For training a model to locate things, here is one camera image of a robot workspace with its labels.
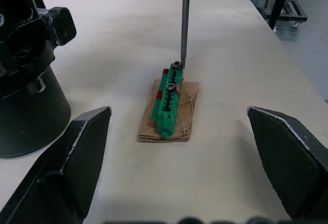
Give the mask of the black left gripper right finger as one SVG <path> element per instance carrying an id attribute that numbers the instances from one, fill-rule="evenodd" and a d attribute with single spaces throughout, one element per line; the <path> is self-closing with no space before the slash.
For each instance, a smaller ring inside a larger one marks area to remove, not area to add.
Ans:
<path id="1" fill-rule="evenodd" d="M 249 106 L 262 166 L 292 219 L 327 219 L 327 148 L 296 118 Z"/>

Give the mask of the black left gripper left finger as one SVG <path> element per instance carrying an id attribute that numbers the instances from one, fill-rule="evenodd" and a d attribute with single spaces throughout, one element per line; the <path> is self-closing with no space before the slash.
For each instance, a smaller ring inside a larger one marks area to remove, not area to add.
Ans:
<path id="1" fill-rule="evenodd" d="M 73 119 L 1 210 L 1 223 L 83 223 L 103 164 L 109 106 Z"/>

